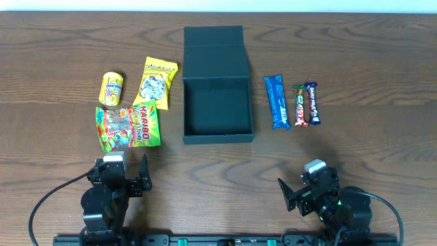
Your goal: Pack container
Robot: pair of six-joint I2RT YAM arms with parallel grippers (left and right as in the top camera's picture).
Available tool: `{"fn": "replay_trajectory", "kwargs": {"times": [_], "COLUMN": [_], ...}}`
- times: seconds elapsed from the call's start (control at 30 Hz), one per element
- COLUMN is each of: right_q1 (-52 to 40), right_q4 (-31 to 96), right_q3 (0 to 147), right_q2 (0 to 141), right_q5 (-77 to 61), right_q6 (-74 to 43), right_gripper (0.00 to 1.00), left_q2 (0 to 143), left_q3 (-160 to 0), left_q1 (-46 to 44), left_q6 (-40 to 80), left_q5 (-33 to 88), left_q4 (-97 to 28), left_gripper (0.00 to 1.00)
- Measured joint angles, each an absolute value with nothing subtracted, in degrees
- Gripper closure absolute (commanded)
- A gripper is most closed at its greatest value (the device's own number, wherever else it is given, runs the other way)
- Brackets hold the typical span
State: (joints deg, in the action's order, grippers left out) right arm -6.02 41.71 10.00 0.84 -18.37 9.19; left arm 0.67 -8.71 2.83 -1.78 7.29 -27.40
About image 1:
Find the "Haribo gummy candy bag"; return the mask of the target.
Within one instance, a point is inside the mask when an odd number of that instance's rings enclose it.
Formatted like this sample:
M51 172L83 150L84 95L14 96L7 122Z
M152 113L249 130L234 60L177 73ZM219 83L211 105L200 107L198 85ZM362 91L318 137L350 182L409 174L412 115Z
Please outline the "Haribo gummy candy bag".
M154 100L120 109L95 110L98 139L104 152L161 144Z

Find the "red KitKat bar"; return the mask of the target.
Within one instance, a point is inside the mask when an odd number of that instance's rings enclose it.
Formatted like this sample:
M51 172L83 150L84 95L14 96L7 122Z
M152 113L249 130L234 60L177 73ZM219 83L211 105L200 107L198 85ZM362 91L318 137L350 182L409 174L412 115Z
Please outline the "red KitKat bar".
M294 97L295 97L295 126L306 127L308 122L305 119L305 110L303 102L303 85L294 85Z

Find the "yellow Mentos gum bottle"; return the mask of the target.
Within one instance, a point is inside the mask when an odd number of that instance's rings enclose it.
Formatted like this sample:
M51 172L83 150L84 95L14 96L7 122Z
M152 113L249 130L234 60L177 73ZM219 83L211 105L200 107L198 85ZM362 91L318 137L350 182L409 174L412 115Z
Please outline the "yellow Mentos gum bottle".
M123 82L124 79L121 74L116 72L105 73L102 78L99 102L108 107L117 106L120 101Z

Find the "yellow seed snack bag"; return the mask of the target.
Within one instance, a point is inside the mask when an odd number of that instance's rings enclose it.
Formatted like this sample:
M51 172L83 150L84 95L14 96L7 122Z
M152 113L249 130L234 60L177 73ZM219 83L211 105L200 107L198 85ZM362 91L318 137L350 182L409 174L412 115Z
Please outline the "yellow seed snack bag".
M168 110L169 91L177 71L176 62L146 57L139 91L133 104L154 100L158 109Z

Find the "purple Dairy Milk bar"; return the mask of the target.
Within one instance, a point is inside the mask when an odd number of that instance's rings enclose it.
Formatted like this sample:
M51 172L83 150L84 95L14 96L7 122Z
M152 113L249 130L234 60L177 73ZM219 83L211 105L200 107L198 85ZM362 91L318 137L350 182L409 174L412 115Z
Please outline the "purple Dairy Milk bar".
M317 85L318 84L316 82L306 82L304 84L305 89L306 89L307 94L308 94L308 99L309 99L310 123L312 125L315 125L315 126L321 124L321 120L320 120L318 108L317 108L317 100L316 100L316 96L315 96L315 89L316 89Z

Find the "blue Oreo cookie pack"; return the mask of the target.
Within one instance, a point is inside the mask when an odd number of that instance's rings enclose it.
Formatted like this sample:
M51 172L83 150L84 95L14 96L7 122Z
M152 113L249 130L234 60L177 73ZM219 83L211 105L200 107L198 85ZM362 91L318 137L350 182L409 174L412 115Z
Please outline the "blue Oreo cookie pack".
M291 125L287 114L282 75L278 74L275 76L263 77L263 80L266 86L270 112L272 114L272 129L284 128L290 130Z

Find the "dark green box with lid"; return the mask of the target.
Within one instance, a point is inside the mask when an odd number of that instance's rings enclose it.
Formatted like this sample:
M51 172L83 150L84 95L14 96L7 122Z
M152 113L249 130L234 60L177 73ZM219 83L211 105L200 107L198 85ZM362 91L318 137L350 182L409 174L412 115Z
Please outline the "dark green box with lid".
M185 27L182 81L186 145L253 141L251 73L241 26Z

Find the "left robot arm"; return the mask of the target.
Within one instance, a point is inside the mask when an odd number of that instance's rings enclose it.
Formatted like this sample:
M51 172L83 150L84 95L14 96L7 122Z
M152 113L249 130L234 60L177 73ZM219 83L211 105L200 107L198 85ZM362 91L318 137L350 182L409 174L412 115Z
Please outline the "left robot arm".
M139 164L138 177L128 179L125 171L125 152L109 152L96 159L86 175L92 188L81 198L86 233L80 235L80 245L141 244L141 237L124 227L124 220L129 199L152 189L146 155Z

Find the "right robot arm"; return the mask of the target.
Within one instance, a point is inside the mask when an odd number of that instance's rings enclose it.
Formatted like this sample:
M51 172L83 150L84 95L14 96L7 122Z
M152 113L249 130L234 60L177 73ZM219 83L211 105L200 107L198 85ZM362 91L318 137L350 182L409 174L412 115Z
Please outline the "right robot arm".
M298 209L305 217L315 213L326 226L324 236L311 243L353 245L371 242L369 225L372 218L370 199L358 187L342 188L334 167L324 162L306 164L301 175L305 186L297 191L278 179L286 208Z

